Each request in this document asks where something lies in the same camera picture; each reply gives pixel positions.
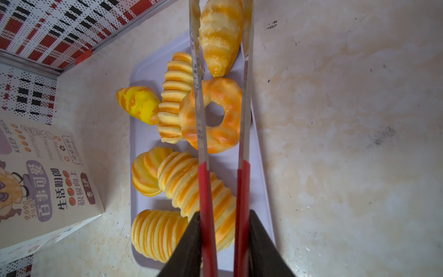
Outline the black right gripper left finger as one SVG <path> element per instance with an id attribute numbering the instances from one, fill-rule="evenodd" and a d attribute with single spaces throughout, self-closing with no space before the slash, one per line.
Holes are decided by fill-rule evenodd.
<path id="1" fill-rule="evenodd" d="M 158 277 L 199 277 L 202 262 L 200 213 L 196 212 L 186 228 L 172 257 Z"/>

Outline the red handled metal tongs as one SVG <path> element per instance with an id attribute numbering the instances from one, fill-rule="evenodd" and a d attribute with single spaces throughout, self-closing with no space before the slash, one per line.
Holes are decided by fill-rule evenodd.
<path id="1" fill-rule="evenodd" d="M 234 271 L 249 271 L 250 126 L 249 75 L 253 63 L 254 4 L 252 1 L 189 2 L 193 93 L 181 106 L 184 136 L 198 151 L 200 228 L 203 271 L 218 274 L 215 218 L 209 154 L 239 148 L 235 214 Z"/>

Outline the white printed paper bag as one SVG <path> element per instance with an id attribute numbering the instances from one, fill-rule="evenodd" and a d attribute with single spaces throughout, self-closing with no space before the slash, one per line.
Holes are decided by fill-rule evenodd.
<path id="1" fill-rule="evenodd" d="M 105 209 L 73 135 L 1 112 L 1 263 L 34 254 Z"/>

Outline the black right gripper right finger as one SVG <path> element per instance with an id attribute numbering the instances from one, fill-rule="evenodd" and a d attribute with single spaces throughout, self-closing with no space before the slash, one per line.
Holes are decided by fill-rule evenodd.
<path id="1" fill-rule="evenodd" d="M 253 210 L 249 217 L 249 276 L 295 277 Z"/>

